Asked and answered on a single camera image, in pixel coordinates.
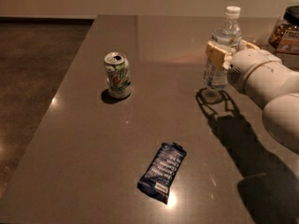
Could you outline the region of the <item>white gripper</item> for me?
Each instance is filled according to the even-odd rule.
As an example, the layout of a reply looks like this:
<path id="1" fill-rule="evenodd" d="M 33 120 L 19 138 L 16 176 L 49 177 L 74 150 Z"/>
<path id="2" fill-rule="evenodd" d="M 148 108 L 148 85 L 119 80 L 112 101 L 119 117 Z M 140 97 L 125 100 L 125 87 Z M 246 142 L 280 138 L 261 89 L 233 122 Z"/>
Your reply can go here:
<path id="1" fill-rule="evenodd" d="M 279 57 L 267 50 L 242 39 L 234 56 L 209 40 L 206 44 L 206 56 L 216 69 L 228 71 L 228 82 L 240 93 L 244 93 L 249 76 L 260 66 L 267 63 L 282 64 Z"/>

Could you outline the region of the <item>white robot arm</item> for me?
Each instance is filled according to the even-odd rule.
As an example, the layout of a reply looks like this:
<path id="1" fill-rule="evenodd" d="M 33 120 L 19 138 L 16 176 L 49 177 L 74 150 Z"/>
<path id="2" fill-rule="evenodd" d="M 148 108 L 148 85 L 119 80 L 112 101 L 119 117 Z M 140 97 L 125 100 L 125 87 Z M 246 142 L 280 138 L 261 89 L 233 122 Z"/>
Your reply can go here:
<path id="1" fill-rule="evenodd" d="M 229 50 L 210 40 L 206 55 L 228 83 L 263 111 L 263 126 L 281 145 L 299 152 L 299 72 L 279 57 L 243 40 Z"/>

